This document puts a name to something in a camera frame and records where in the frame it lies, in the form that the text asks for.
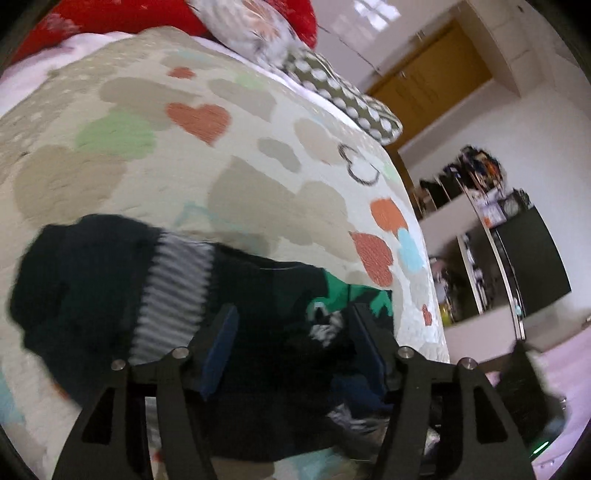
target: orange heart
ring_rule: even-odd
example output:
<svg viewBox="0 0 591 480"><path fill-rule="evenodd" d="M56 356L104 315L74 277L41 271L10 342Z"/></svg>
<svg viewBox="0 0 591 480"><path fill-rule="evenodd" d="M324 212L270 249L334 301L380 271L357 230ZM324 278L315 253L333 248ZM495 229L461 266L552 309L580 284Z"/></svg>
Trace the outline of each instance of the orange heart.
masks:
<svg viewBox="0 0 591 480"><path fill-rule="evenodd" d="M201 105L197 108L184 103L169 103L168 117L186 132L203 140L210 147L230 125L230 113L219 105Z"/></svg>
<svg viewBox="0 0 591 480"><path fill-rule="evenodd" d="M374 200L371 205L371 214L374 217L375 223L384 231L392 232L398 236L398 230L405 228L408 230L408 225L402 212L392 201L392 199Z"/></svg>
<svg viewBox="0 0 591 480"><path fill-rule="evenodd" d="M430 327L433 324L433 315L431 315L431 312L428 310L425 304L421 310L423 311L423 320L425 320L425 326Z"/></svg>
<svg viewBox="0 0 591 480"><path fill-rule="evenodd" d="M349 232L349 235L369 278L380 287L389 287L394 281L389 269L394 258L386 242L369 233Z"/></svg>
<svg viewBox="0 0 591 480"><path fill-rule="evenodd" d="M189 80L195 77L194 72L189 67L176 67L175 69L170 69L166 75L177 79Z"/></svg>

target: bedspread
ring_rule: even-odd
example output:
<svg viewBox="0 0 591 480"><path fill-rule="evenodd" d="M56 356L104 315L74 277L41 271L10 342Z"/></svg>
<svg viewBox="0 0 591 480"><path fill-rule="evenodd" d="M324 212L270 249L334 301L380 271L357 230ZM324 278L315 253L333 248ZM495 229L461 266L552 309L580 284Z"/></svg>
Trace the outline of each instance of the bedspread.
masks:
<svg viewBox="0 0 591 480"><path fill-rule="evenodd" d="M39 227L120 213L392 290L398 342L449 360L423 237L383 148L179 30L148 30L55 71L0 119L0 182L4 301ZM3 312L0 421L49 478L78 409L20 341ZM216 468L222 479L314 479L338 463L331 452L300 457Z"/></svg>

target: clothes pile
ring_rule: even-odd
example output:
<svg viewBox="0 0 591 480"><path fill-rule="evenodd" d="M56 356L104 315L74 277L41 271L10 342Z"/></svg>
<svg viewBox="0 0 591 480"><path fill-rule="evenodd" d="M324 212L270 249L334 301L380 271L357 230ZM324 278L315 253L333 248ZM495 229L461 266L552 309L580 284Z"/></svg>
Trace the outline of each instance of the clothes pile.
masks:
<svg viewBox="0 0 591 480"><path fill-rule="evenodd" d="M382 437L371 434L383 433L388 406L355 365L340 314L352 301L367 304L392 332L389 291L125 217L89 215L43 228L22 258L9 309L24 346L86 404L113 360L158 360L233 304L240 323L206 402L207 439L216 456L275 461L343 438L367 455L379 449Z"/></svg>

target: white shelf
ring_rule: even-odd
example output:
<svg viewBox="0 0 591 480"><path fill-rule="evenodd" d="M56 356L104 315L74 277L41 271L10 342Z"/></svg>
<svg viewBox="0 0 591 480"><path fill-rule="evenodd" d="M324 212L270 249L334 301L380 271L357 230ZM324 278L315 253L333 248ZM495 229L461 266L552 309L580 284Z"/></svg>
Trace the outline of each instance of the white shelf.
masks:
<svg viewBox="0 0 591 480"><path fill-rule="evenodd" d="M507 277L507 273L505 272L505 267L503 266L503 262L501 261L501 256L500 256L499 251L496 247L495 241L492 237L491 230L488 228L488 226L486 225L486 222L481 217L478 207L474 203L472 197L469 194L466 194L466 197L468 198L468 201L470 201L470 203L472 204L474 212L476 213L476 215L478 216L478 219L480 220L480 223L482 224L482 228L484 229L484 233L486 235L486 238L487 238L489 244L491 245L492 252L495 256L495 260L496 260L497 264L499 265L499 269L501 271L501 278L502 278L503 284L505 286L505 291L507 293L507 296L509 297L509 307L511 309L511 318L513 319L513 325L514 325L514 329L515 329L515 337L518 340L525 340L525 329L523 327L523 321L519 318L519 316L517 315L517 311L515 310L515 303L513 302L513 294L511 293L511 286L509 285L509 279Z"/></svg>
<svg viewBox="0 0 591 480"><path fill-rule="evenodd" d="M419 222L429 256L437 257L456 237L480 224L468 195L454 198Z"/></svg>
<svg viewBox="0 0 591 480"><path fill-rule="evenodd" d="M485 362L510 353L515 345L511 306L507 304L487 310L482 315L447 327L445 340L453 364L465 356Z"/></svg>
<svg viewBox="0 0 591 480"><path fill-rule="evenodd" d="M474 295L474 301L476 302L476 308L478 309L478 315L482 315L484 313L484 307L482 305L482 299L480 298L480 294L478 293L478 287L476 286L476 277L474 276L474 268L468 259L468 251L466 249L466 244L460 235L457 236L457 243L460 246L460 253L462 254L462 260L464 262L464 267L466 267L466 273L468 275L468 281L470 282L470 288L472 289L472 294Z"/></svg>

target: wooden door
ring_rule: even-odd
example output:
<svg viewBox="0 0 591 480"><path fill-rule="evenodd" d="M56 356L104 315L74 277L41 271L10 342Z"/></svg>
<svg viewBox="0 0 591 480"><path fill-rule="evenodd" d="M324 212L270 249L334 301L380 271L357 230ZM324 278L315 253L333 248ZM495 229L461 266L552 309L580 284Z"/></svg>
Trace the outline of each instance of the wooden door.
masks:
<svg viewBox="0 0 591 480"><path fill-rule="evenodd" d="M397 151L491 78L470 39L452 22L371 89L370 94L390 107L404 129L386 150Z"/></svg>

